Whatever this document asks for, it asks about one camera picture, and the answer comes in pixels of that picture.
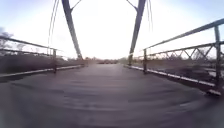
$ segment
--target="steel beam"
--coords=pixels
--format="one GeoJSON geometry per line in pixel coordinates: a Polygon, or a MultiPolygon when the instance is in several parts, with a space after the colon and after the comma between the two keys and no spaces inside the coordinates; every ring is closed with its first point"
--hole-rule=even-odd
{"type": "Polygon", "coordinates": [[[74,24],[73,24],[73,20],[72,20],[72,15],[71,15],[72,10],[70,8],[69,0],[62,0],[62,5],[63,5],[66,21],[68,24],[68,28],[69,28],[69,31],[70,31],[70,34],[72,37],[72,41],[73,41],[77,56],[79,59],[83,59],[81,51],[79,49],[79,44],[78,44],[78,40],[76,37],[76,33],[75,33],[75,28],[74,28],[74,24]]]}
{"type": "Polygon", "coordinates": [[[133,58],[132,53],[135,50],[135,45],[136,45],[136,42],[137,42],[138,33],[139,33],[140,26],[141,26],[141,21],[142,21],[142,15],[143,15],[143,12],[144,12],[145,1],[146,0],[139,0],[138,1],[138,9],[137,9],[137,15],[136,15],[136,19],[135,19],[135,27],[134,27],[134,32],[133,32],[129,57],[128,57],[129,65],[131,65],[131,61],[132,61],[132,58],[133,58]]]}
{"type": "Polygon", "coordinates": [[[220,33],[218,26],[215,26],[215,40],[216,40],[216,87],[220,88],[221,77],[221,47],[220,47],[220,33]]]}

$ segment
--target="railing post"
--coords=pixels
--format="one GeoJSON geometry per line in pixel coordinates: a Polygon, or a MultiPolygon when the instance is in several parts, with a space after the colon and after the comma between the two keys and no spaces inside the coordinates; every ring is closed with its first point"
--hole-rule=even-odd
{"type": "Polygon", "coordinates": [[[216,88],[220,87],[220,76],[221,76],[221,47],[220,47],[220,34],[218,26],[215,26],[215,41],[216,41],[216,88]]]}
{"type": "Polygon", "coordinates": [[[147,49],[144,49],[143,73],[147,74],[147,49]]]}
{"type": "Polygon", "coordinates": [[[57,60],[56,60],[56,49],[53,49],[53,72],[57,72],[57,60]]]}

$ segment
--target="suspension cable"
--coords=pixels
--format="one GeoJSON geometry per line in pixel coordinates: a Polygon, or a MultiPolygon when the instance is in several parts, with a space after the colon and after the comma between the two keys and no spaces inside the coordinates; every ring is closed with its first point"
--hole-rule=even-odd
{"type": "Polygon", "coordinates": [[[51,41],[53,29],[54,29],[54,22],[55,22],[56,12],[57,12],[57,8],[58,8],[58,3],[59,3],[59,0],[55,0],[54,1],[53,11],[51,13],[50,26],[49,26],[49,30],[48,30],[49,33],[48,33],[48,49],[47,49],[47,54],[48,54],[48,50],[49,50],[49,47],[50,47],[49,45],[50,45],[50,41],[51,41]]]}
{"type": "Polygon", "coordinates": [[[147,2],[147,13],[148,13],[149,31],[150,31],[150,27],[151,27],[151,30],[153,32],[153,19],[152,19],[151,1],[150,0],[147,0],[146,2],[147,2]]]}

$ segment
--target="bridge cable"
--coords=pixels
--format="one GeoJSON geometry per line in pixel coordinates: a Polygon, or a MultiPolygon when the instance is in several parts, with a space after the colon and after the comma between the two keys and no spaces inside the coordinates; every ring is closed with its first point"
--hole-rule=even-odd
{"type": "Polygon", "coordinates": [[[53,11],[51,13],[50,27],[49,27],[49,33],[48,33],[47,54],[48,54],[49,44],[50,44],[50,41],[51,41],[51,38],[52,38],[52,34],[53,34],[54,22],[55,22],[55,17],[56,17],[56,13],[57,13],[58,3],[59,3],[59,0],[55,0],[54,1],[53,11]]]}
{"type": "Polygon", "coordinates": [[[152,27],[151,30],[153,32],[153,19],[152,19],[151,1],[150,0],[147,0],[146,2],[147,2],[147,13],[148,13],[149,31],[150,31],[150,27],[152,27]]]}
{"type": "Polygon", "coordinates": [[[72,8],[71,8],[71,12],[73,11],[73,9],[81,2],[82,0],[79,0],[72,8]]]}

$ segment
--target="handrail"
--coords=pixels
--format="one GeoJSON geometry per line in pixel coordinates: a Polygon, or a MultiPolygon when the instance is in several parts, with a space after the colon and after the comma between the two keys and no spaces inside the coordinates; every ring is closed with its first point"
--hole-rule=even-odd
{"type": "Polygon", "coordinates": [[[11,49],[0,49],[0,51],[4,51],[4,52],[17,52],[17,53],[25,53],[25,54],[39,54],[39,55],[50,56],[49,54],[45,54],[45,53],[27,52],[27,51],[19,51],[19,50],[11,50],[11,49]]]}
{"type": "Polygon", "coordinates": [[[222,24],[224,24],[224,18],[223,18],[223,19],[220,19],[220,20],[217,20],[217,21],[214,21],[214,22],[212,22],[212,23],[206,24],[206,25],[204,25],[204,26],[198,27],[198,28],[193,29],[193,30],[191,30],[191,31],[185,32],[185,33],[180,34],[180,35],[178,35],[178,36],[172,37],[172,38],[170,38],[170,39],[164,40],[164,41],[159,42],[159,43],[157,43],[157,44],[151,45],[151,46],[149,46],[149,47],[143,48],[143,49],[141,49],[141,50],[139,50],[139,51],[144,51],[145,49],[149,49],[149,48],[152,48],[152,47],[161,45],[161,44],[165,44],[165,43],[167,43],[167,42],[170,42],[170,41],[173,41],[173,40],[182,38],[182,37],[186,37],[186,36],[189,36],[189,35],[191,35],[191,34],[195,34],[195,33],[198,33],[198,32],[201,32],[201,31],[204,31],[204,30],[207,30],[207,29],[210,29],[210,28],[213,28],[213,27],[222,25],[222,24]]]}
{"type": "Polygon", "coordinates": [[[191,47],[185,47],[185,48],[179,48],[179,49],[173,49],[173,50],[167,50],[167,51],[152,53],[150,55],[162,54],[162,53],[168,53],[168,52],[175,52],[175,51],[181,51],[181,50],[188,50],[188,49],[193,49],[193,48],[204,48],[204,47],[208,47],[208,46],[215,46],[215,44],[216,43],[201,44],[201,45],[196,45],[196,46],[191,46],[191,47]]]}
{"type": "Polygon", "coordinates": [[[39,45],[39,44],[34,44],[34,43],[27,42],[27,41],[17,40],[17,39],[13,39],[13,38],[1,36],[1,35],[0,35],[0,39],[9,40],[9,41],[18,42],[18,43],[27,44],[27,45],[33,45],[33,46],[37,46],[37,47],[41,47],[41,48],[55,49],[55,48],[51,48],[51,47],[47,47],[47,46],[43,46],[43,45],[39,45]]]}

